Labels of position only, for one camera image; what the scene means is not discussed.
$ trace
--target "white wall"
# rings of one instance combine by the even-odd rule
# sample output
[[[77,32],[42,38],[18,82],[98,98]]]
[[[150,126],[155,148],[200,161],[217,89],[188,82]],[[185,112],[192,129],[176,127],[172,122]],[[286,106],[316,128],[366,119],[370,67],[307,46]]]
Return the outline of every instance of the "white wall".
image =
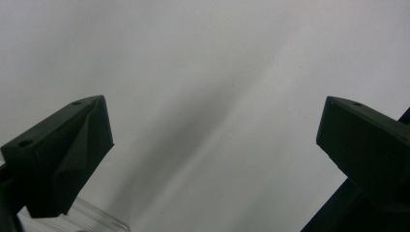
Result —
[[[327,96],[410,105],[408,1],[2,1],[0,144],[103,94],[80,196],[133,231],[299,231],[344,180]]]

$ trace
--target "transparent plastic piece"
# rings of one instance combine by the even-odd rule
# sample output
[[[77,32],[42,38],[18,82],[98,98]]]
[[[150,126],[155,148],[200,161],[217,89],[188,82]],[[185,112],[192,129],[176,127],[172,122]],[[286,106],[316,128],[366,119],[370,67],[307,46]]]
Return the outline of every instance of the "transparent plastic piece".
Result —
[[[69,213],[56,218],[32,219],[23,208],[18,217],[25,232],[129,232],[121,220],[77,197]]]

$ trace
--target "clear acrylic sheet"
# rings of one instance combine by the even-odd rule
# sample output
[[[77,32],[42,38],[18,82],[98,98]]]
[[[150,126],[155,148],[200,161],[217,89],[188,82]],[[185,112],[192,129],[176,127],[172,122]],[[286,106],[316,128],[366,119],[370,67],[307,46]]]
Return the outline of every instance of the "clear acrylic sheet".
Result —
[[[56,218],[32,219],[23,208],[18,217],[25,232],[129,232],[121,220],[77,197],[69,213]]]

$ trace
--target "white backdrop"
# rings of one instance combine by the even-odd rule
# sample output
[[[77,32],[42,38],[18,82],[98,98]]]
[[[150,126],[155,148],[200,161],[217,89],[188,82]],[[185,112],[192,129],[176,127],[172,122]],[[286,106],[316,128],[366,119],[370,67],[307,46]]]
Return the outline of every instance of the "white backdrop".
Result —
[[[105,95],[80,196],[133,231],[299,231],[345,176],[328,95],[410,105],[408,1],[2,1],[0,144]]]

